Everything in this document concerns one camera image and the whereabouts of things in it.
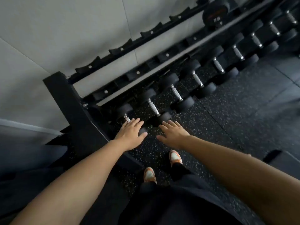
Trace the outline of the orange white left shoe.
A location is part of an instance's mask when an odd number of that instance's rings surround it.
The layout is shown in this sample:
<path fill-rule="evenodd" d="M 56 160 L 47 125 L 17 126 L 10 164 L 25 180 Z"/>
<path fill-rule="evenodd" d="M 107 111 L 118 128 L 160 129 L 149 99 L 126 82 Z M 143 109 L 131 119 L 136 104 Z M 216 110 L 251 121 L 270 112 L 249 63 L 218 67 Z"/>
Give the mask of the orange white left shoe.
<path fill-rule="evenodd" d="M 144 170 L 143 182 L 144 183 L 153 182 L 153 183 L 157 184 L 155 172 L 151 167 L 147 167 Z"/>

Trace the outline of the large black rubber dumbbell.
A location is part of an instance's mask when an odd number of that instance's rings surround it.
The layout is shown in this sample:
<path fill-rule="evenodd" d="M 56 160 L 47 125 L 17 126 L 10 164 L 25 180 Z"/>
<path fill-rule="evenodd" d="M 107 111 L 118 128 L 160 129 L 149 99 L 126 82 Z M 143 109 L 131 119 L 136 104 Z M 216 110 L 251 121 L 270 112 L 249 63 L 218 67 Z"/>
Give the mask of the large black rubber dumbbell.
<path fill-rule="evenodd" d="M 202 19 L 204 25 L 210 29 L 217 29 L 223 26 L 224 18 L 230 11 L 228 0 L 208 0 Z"/>

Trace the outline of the orange white right shoe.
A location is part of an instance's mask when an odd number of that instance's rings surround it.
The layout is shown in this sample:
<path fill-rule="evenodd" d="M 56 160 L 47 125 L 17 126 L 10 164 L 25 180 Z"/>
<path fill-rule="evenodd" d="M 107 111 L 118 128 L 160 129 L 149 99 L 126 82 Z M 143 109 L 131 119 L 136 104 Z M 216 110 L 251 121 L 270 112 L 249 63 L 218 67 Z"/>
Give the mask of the orange white right shoe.
<path fill-rule="evenodd" d="M 176 163 L 179 163 L 181 165 L 183 164 L 181 156 L 175 150 L 171 150 L 169 152 L 169 161 L 170 161 L 171 167 Z"/>

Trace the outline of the black metal dumbbell rack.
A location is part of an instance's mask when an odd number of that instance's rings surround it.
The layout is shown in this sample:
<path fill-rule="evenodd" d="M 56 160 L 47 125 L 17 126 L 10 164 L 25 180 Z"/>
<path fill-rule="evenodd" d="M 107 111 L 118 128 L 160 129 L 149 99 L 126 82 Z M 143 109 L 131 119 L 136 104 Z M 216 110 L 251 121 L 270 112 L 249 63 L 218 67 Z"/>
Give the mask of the black metal dumbbell rack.
<path fill-rule="evenodd" d="M 131 113 L 140 106 L 147 105 L 154 115 L 145 121 L 139 133 L 147 132 L 147 127 L 150 125 L 156 127 L 162 121 L 168 121 L 171 112 L 175 111 L 171 110 L 170 106 L 177 98 L 171 89 L 159 90 L 161 79 L 172 73 L 179 76 L 188 58 L 201 61 L 211 49 L 242 32 L 268 11 L 281 6 L 285 0 L 249 0 L 240 7 L 236 0 L 228 0 L 228 2 L 230 11 L 224 18 L 222 27 L 210 29 L 204 26 L 191 36 L 84 97 L 77 93 L 73 84 L 112 64 L 196 14 L 204 12 L 208 0 L 197 0 L 195 7 L 187 7 L 181 13 L 169 16 L 168 22 L 159 22 L 152 29 L 141 32 L 141 36 L 136 40 L 129 39 L 120 47 L 110 49 L 110 54 L 107 56 L 103 58 L 97 56 L 86 66 L 76 68 L 76 72 L 71 76 L 56 72 L 43 80 L 70 125 L 62 131 L 63 137 L 66 134 L 71 137 L 75 144 L 75 152 L 80 159 L 92 154 L 112 139 L 114 134 L 111 123 L 130 121 Z M 245 37 L 237 47 L 244 55 L 255 49 L 251 37 Z M 239 61 L 234 51 L 230 49 L 224 51 L 221 56 L 219 62 L 224 68 Z M 218 74 L 218 71 L 212 64 L 207 64 L 197 69 L 196 74 L 206 84 Z M 180 80 L 175 87 L 181 96 L 185 96 L 197 86 L 196 81 L 190 76 Z"/>

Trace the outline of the person's black trousers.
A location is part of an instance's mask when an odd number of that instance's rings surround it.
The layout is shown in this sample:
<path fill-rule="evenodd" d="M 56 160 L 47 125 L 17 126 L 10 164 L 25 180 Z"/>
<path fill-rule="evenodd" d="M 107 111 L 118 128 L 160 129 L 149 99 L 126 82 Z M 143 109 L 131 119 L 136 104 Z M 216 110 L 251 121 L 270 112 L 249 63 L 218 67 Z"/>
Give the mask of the person's black trousers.
<path fill-rule="evenodd" d="M 118 225 L 242 225 L 207 183 L 183 164 L 170 169 L 171 182 L 144 182 L 118 219 Z"/>

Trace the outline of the person's right forearm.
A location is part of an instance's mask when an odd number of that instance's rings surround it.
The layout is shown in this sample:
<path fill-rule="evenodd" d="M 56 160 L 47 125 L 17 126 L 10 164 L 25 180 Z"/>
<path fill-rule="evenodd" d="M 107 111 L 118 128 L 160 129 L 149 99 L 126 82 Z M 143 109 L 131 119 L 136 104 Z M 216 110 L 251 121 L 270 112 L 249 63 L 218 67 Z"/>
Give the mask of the person's right forearm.
<path fill-rule="evenodd" d="M 248 154 L 194 136 L 179 137 L 178 145 L 266 224 L 300 225 L 300 180 Z"/>

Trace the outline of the black bench pad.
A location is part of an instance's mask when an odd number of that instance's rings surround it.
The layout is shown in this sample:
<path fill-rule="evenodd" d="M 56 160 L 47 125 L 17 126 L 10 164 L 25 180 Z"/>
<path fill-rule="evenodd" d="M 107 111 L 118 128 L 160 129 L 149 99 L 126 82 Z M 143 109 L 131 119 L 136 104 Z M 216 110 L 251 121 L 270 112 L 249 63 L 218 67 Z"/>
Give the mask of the black bench pad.
<path fill-rule="evenodd" d="M 300 180 L 300 158 L 282 150 L 272 150 L 263 159 L 263 162 Z"/>

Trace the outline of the person's left hand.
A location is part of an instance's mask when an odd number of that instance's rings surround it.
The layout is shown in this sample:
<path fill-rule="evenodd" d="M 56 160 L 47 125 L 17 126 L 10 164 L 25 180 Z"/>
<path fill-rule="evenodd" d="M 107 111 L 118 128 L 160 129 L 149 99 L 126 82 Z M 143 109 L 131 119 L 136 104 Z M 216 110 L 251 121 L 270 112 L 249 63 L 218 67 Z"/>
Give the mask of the person's left hand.
<path fill-rule="evenodd" d="M 140 120 L 140 128 L 133 128 L 132 127 L 132 120 L 125 121 L 128 122 L 128 127 L 126 127 L 125 131 L 122 131 L 121 128 L 115 137 L 115 141 L 118 147 L 121 149 L 122 152 L 133 150 L 134 148 L 138 147 L 143 141 L 138 140 L 138 136 L 141 134 L 139 131 L 141 130 L 144 121 Z"/>

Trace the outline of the orange white shoe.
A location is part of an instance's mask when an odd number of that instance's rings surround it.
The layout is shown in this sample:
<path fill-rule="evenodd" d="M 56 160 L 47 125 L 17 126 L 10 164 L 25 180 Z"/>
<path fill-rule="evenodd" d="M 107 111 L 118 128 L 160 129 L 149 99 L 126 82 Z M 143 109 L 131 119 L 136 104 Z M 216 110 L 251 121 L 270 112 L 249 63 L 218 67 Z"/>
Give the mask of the orange white shoe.
<path fill-rule="evenodd" d="M 169 152 L 169 161 L 170 161 L 171 167 L 176 163 L 179 163 L 181 165 L 183 164 L 181 156 L 175 150 L 171 150 Z"/>
<path fill-rule="evenodd" d="M 157 184 L 155 172 L 151 167 L 147 167 L 144 170 L 143 182 L 144 183 L 153 182 L 153 183 Z"/>

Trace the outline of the row of black dumbbells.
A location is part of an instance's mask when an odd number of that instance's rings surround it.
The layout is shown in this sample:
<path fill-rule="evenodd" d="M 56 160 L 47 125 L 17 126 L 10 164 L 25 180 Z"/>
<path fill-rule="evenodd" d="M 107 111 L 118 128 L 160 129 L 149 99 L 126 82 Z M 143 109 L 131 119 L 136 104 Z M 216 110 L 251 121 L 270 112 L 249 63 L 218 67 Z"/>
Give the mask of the row of black dumbbells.
<path fill-rule="evenodd" d="M 241 70 L 256 63 L 260 58 L 269 55 L 277 50 L 280 45 L 296 37 L 298 32 L 300 32 L 300 23 L 291 11 L 299 3 L 300 0 L 285 0 L 281 6 L 270 12 L 268 11 L 261 19 L 257 19 L 249 24 L 242 32 L 232 36 L 222 45 L 211 49 L 203 56 L 201 61 L 188 58 L 188 62 L 180 71 L 179 76 L 176 73 L 172 73 L 163 77 L 159 82 L 159 90 L 171 89 L 177 98 L 171 104 L 170 109 L 175 110 L 177 113 L 185 112 L 194 105 L 193 97 L 201 99 L 213 94 L 217 86 L 236 77 Z M 244 55 L 237 47 L 237 44 L 244 40 L 245 37 L 251 37 L 255 49 Z M 234 51 L 239 61 L 224 68 L 220 64 L 219 59 L 222 58 L 223 52 L 228 49 Z M 217 69 L 218 74 L 204 84 L 196 74 L 196 70 L 207 64 L 212 64 Z M 175 86 L 180 80 L 190 76 L 193 77 L 198 86 L 185 96 L 181 96 Z"/>

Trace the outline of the person's right hand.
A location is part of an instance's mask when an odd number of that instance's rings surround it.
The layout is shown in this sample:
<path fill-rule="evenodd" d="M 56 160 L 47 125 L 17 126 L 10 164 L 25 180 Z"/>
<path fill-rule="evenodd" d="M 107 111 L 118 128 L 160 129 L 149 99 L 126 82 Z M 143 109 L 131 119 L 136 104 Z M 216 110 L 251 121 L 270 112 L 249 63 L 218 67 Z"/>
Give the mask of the person's right hand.
<path fill-rule="evenodd" d="M 159 125 L 159 128 L 163 132 L 163 136 L 167 138 L 167 142 L 162 142 L 168 147 L 174 148 L 174 149 L 183 149 L 184 148 L 184 141 L 185 139 L 190 136 L 190 134 L 183 128 L 180 129 L 176 125 L 176 121 L 174 123 L 174 130 L 164 130 L 164 121 L 162 124 Z"/>

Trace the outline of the person's left forearm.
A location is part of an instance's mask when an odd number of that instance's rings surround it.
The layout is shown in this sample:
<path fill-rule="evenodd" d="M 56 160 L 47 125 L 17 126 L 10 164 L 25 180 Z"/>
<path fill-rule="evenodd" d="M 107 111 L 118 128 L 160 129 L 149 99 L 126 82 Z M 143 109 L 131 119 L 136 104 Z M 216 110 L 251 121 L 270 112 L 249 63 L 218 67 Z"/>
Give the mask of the person's left forearm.
<path fill-rule="evenodd" d="M 111 140 L 49 184 L 9 225 L 79 225 L 126 150 L 128 143 Z"/>

